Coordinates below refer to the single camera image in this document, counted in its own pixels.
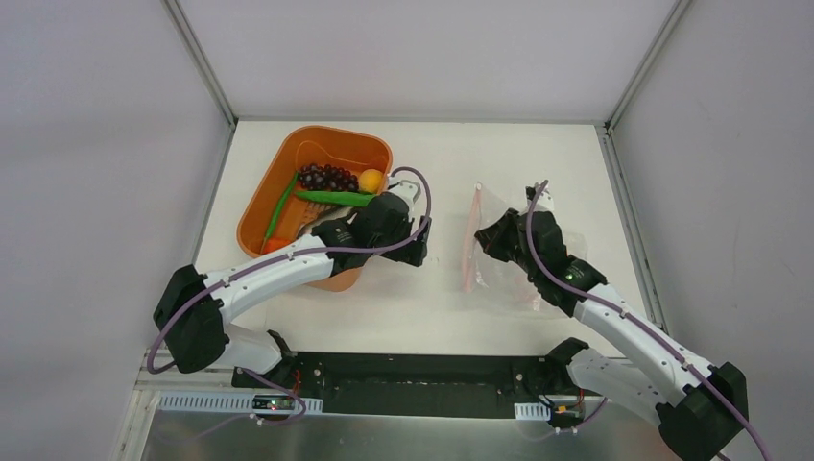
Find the clear zip top bag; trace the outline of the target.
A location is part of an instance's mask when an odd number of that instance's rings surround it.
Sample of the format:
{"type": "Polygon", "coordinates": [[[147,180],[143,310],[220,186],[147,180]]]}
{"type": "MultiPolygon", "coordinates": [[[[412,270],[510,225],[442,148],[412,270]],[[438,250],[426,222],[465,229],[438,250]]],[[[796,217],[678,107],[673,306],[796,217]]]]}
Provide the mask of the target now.
{"type": "Polygon", "coordinates": [[[586,241],[554,217],[547,184],[525,189],[523,206],[508,206],[476,185],[464,240],[464,290],[497,308],[560,317],[604,277],[583,260],[586,241]]]}

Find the dark red grape bunch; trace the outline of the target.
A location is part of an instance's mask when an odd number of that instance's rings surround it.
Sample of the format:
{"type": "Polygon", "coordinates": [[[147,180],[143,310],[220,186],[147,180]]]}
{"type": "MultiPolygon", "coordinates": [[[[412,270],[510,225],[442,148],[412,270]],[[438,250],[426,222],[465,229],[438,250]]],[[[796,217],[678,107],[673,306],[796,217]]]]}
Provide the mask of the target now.
{"type": "Polygon", "coordinates": [[[358,177],[349,170],[330,164],[310,163],[298,171],[299,185],[305,190],[358,192],[358,177]]]}

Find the grey toy fish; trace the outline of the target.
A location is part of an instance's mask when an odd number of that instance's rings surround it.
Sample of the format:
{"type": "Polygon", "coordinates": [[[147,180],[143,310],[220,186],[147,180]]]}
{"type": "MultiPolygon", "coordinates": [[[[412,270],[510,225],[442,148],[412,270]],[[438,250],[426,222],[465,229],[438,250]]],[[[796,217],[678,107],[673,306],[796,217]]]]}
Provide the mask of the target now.
{"type": "Polygon", "coordinates": [[[310,232],[312,229],[324,222],[351,217],[356,213],[356,211],[357,208],[353,206],[335,206],[331,209],[320,212],[316,218],[304,225],[303,228],[307,232],[310,232]]]}

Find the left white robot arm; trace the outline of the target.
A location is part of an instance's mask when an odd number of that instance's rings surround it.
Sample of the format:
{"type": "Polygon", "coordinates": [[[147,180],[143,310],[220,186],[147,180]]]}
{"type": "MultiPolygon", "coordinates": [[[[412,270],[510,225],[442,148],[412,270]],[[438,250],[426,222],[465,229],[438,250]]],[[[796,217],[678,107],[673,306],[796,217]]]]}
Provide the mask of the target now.
{"type": "Polygon", "coordinates": [[[414,192],[386,191],[351,218],[325,221],[293,243],[243,265],[208,274],[178,269],[154,312],[156,342],[170,366],[192,374],[213,365],[249,369],[270,388],[285,386],[293,363],[270,332],[236,326],[244,312],[292,288],[363,267],[374,255],[393,260],[418,246],[428,229],[413,231],[414,192]]]}

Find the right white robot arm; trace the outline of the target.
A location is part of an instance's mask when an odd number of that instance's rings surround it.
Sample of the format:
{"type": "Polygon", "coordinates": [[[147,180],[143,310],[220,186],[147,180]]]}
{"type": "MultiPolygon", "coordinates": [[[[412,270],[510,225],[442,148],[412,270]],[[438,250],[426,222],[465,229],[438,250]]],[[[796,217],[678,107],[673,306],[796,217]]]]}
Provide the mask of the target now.
{"type": "Polygon", "coordinates": [[[712,460],[749,420],[747,380],[730,362],[715,365],[629,307],[607,278],[573,255],[549,211],[508,209],[474,239],[492,259],[513,263],[566,316],[611,343],[629,365],[569,339],[550,352],[546,384],[566,394],[579,386],[652,424],[681,460],[712,460]]]}

